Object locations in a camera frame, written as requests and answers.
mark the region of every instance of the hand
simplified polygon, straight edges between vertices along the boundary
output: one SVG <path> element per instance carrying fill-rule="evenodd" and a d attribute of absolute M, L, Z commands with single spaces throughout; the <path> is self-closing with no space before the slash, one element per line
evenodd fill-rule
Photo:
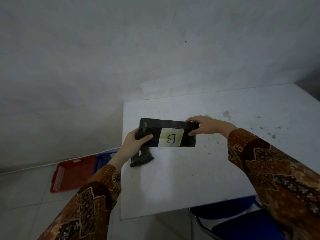
<path fill-rule="evenodd" d="M 147 135 L 140 140 L 136 140 L 135 136 L 138 133 L 138 130 L 139 128 L 128 133 L 122 147 L 116 154 L 118 157 L 129 160 L 129 158 L 133 157 L 140 150 L 140 147 L 144 143 L 150 141 L 153 138 L 153 135 Z"/>
<path fill-rule="evenodd" d="M 215 134 L 220 133 L 225 138 L 228 138 L 231 131 L 237 129 L 236 126 L 233 124 L 222 121 L 222 120 L 215 120 L 210 118 L 209 116 L 196 116 L 190 117 L 186 120 L 186 122 L 198 122 L 200 124 L 199 129 L 195 129 L 191 131 L 188 135 L 195 136 L 197 134 Z"/>

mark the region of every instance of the blue chair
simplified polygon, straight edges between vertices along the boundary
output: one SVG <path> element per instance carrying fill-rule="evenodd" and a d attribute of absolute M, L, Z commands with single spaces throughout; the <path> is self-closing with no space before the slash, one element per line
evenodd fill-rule
<path fill-rule="evenodd" d="M 249 210 L 254 204 L 261 208 L 255 196 L 249 196 L 190 208 L 191 239 L 194 239 L 192 219 L 195 218 L 201 230 L 214 239 L 284 240 L 273 218 L 262 209 L 220 223 L 212 229 L 205 227 L 200 220 L 200 218 L 218 220 L 233 217 Z"/>

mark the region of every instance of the blue plastic tray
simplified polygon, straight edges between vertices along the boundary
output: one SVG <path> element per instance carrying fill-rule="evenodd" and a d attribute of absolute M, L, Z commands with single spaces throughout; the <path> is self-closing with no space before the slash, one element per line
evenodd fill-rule
<path fill-rule="evenodd" d="M 113 158 L 113 156 L 117 152 L 108 152 L 108 153 L 101 153 L 98 154 L 96 157 L 96 163 L 94 165 L 94 171 L 93 173 L 95 174 L 99 169 L 101 169 L 103 166 L 107 165 L 108 162 Z"/>

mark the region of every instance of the red basket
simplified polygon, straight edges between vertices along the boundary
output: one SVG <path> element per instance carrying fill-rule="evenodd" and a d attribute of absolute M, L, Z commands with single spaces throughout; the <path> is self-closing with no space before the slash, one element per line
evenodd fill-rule
<path fill-rule="evenodd" d="M 62 161 L 51 180 L 50 193 L 61 193 L 81 188 L 94 174 L 95 156 Z"/>

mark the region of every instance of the paper label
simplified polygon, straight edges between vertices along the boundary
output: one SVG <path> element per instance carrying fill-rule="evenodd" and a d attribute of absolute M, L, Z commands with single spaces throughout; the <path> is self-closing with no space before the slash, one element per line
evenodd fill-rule
<path fill-rule="evenodd" d="M 162 128 L 158 147 L 179 147 L 184 129 Z"/>

